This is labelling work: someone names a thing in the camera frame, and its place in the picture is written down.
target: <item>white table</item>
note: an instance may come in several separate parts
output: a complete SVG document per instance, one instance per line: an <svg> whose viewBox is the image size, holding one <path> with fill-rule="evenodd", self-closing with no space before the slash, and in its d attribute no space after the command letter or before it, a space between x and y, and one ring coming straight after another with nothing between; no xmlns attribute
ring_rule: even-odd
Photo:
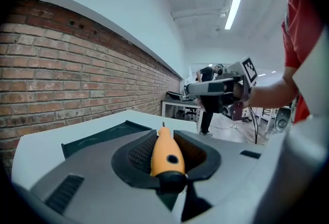
<svg viewBox="0 0 329 224"><path fill-rule="evenodd" d="M201 122L202 122L202 117L204 115L204 111L202 110L202 108L199 105L197 105L195 103L191 103L191 102L186 102L186 101L180 101L180 100L174 100L174 99L164 99L162 101L162 117L166 116L166 105L174 105L175 106L174 117L176 117L176 113L177 113L176 106L199 109L200 110L200 117L199 117L199 121L197 123L197 131L200 132Z"/></svg>
<svg viewBox="0 0 329 224"><path fill-rule="evenodd" d="M197 133L196 124L127 110L99 119L62 128L22 136L14 156L11 179L30 190L45 174L65 161L61 144L88 137L129 120L153 129L160 129L162 122L173 130Z"/></svg>

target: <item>ceiling light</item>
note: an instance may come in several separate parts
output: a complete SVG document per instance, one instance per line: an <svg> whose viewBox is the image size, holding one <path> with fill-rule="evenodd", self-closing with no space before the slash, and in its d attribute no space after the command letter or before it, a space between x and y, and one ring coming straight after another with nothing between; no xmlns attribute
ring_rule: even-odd
<svg viewBox="0 0 329 224"><path fill-rule="evenodd" d="M233 21L235 19L237 9L239 8L241 0L232 0L230 13L228 14L227 22L225 25L225 29L231 29Z"/></svg>

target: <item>floor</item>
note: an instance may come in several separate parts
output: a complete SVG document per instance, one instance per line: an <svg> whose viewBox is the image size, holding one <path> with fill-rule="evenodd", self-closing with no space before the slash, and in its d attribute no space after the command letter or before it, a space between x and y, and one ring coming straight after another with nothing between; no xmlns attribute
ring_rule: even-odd
<svg viewBox="0 0 329 224"><path fill-rule="evenodd" d="M191 121L191 115L183 117L182 113L178 113L177 119ZM266 134L266 126L267 122L262 120L261 124L259 124L257 144L265 145L269 136L275 132L272 127ZM214 114L209 131L213 133L213 138L240 143L255 143L253 122L232 121L222 114Z"/></svg>

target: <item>chair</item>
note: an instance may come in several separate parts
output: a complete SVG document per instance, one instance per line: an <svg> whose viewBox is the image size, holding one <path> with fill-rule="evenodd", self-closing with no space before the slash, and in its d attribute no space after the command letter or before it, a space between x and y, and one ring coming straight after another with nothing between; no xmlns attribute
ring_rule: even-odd
<svg viewBox="0 0 329 224"><path fill-rule="evenodd" d="M186 107L186 109L189 109L190 111L187 111L185 114L183 114L183 117L185 115L192 115L191 120L193 120L193 115L196 115L196 108Z"/></svg>

